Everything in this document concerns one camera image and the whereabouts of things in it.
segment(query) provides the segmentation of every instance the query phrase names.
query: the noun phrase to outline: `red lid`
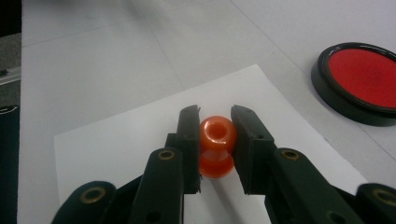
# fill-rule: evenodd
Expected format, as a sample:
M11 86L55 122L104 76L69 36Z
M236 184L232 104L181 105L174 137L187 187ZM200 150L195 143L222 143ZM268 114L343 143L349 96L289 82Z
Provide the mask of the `red lid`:
M366 49L341 49L329 60L334 80L359 100L396 108L396 62Z

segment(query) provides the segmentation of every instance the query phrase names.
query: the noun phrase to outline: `red circular object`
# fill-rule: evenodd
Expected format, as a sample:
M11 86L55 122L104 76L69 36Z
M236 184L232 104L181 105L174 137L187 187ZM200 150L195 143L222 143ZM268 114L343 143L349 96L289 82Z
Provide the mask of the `red circular object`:
M210 178L221 178L233 169L233 146L236 129L233 123L220 116L202 121L200 126L200 172Z
M329 60L332 77L371 105L396 108L396 62L365 49L342 49Z
M364 43L344 43L321 52L311 72L318 95L357 122L396 124L396 54Z

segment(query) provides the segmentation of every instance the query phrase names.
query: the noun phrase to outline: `brass insert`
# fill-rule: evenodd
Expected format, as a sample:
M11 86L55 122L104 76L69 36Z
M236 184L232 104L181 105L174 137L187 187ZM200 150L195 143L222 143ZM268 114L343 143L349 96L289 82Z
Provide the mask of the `brass insert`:
M373 194L382 203L388 204L390 206L396 206L396 195L393 193L384 189L374 189Z
M293 150L282 150L282 156L291 161L297 161L300 158L300 155Z
M158 154L158 158L162 161L168 161L175 157L175 152L172 150L164 150Z
M91 187L82 192L79 199L82 203L96 203L101 200L106 194L106 191L102 187Z

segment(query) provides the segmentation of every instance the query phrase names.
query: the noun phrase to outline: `white surface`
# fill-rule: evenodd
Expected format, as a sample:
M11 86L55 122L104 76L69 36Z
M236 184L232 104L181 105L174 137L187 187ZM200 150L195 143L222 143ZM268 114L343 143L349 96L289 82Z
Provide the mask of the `white surface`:
M279 147L302 151L333 185L355 193L357 186L365 183L361 174L294 110L254 65L57 135L55 156L60 202L93 180L105 180L119 188L142 175L149 154L163 147L167 133L177 129L179 111L191 104L201 107L201 119L212 115L229 118L233 104L251 108ZM263 197L244 195L236 172L218 180L205 178L202 188L201 194L186 198L186 223L268 223L264 221L267 215Z
M60 205L53 136L254 63L369 181L396 188L396 126L345 119L309 79L332 44L396 51L395 8L392 0L24 1L19 223L49 223Z

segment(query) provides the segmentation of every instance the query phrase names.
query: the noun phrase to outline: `orange spool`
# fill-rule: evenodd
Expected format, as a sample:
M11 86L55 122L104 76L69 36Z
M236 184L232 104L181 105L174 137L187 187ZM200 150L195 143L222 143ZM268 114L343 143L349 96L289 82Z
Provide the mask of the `orange spool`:
M210 178L221 178L233 169L233 147L236 129L233 123L220 116L202 121L200 172Z

